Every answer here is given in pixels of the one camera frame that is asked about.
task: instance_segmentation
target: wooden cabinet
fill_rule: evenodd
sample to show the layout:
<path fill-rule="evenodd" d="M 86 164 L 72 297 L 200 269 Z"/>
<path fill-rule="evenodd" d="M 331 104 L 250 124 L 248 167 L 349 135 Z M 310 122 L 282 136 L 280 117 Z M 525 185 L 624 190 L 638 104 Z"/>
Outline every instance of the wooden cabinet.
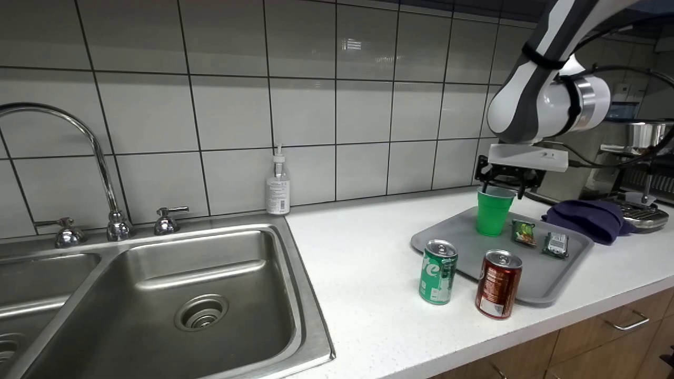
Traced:
<path fill-rule="evenodd" d="M 551 355 L 556 332 L 498 352 L 483 359 L 444 372 L 438 379 L 541 379 Z"/>
<path fill-rule="evenodd" d="M 674 352 L 671 346 L 674 346 L 674 316 L 667 316 L 659 322 L 655 338 L 638 371 L 638 379 L 669 379 L 674 371 L 659 355 L 671 354 Z"/>
<path fill-rule="evenodd" d="M 667 379 L 674 288 L 439 374 L 439 379 Z"/>

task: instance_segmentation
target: blue cloth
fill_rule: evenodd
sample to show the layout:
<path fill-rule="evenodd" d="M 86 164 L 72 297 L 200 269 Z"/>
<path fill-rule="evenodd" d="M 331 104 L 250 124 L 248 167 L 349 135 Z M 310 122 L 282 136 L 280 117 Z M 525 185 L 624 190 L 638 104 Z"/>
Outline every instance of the blue cloth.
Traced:
<path fill-rule="evenodd" d="M 599 245 L 613 245 L 617 236 L 634 232 L 631 224 L 624 219 L 621 209 L 601 199 L 557 203 L 542 214 L 542 220 L 585 234 Z"/>

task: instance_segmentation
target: stainless steel sink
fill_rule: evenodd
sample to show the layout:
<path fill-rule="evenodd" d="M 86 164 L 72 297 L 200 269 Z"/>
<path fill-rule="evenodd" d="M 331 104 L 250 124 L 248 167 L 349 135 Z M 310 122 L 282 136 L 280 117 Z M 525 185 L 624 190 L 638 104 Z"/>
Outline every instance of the stainless steel sink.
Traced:
<path fill-rule="evenodd" d="M 10 377 L 285 377 L 332 358 L 282 219 L 185 230 L 92 245 L 101 265 Z"/>
<path fill-rule="evenodd" d="M 96 255 L 34 255 L 0 260 L 0 377 L 56 316 L 98 264 Z"/>

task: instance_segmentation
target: soap dispenser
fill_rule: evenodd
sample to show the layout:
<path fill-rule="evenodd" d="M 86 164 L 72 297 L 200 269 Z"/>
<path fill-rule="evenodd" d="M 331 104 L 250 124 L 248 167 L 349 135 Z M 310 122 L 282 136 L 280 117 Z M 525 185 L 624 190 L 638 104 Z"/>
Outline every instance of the soap dispenser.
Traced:
<path fill-rule="evenodd" d="M 291 213 L 291 177 L 285 170 L 285 158 L 276 146 L 274 151 L 274 170 L 268 177 L 268 213 L 269 214 L 289 214 Z"/>

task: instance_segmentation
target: soda can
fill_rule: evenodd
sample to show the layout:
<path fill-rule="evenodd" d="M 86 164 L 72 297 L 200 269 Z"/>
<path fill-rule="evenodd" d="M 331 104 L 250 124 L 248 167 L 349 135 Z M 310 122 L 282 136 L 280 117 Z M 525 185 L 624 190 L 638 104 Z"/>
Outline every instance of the soda can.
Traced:
<path fill-rule="evenodd" d="M 517 292 L 522 258 L 508 251 L 486 251 L 475 308 L 489 318 L 505 320 Z"/>
<path fill-rule="evenodd" d="M 434 306 L 448 303 L 456 258 L 456 251 L 446 240 L 431 240 L 424 245 L 419 280 L 421 298 Z"/>

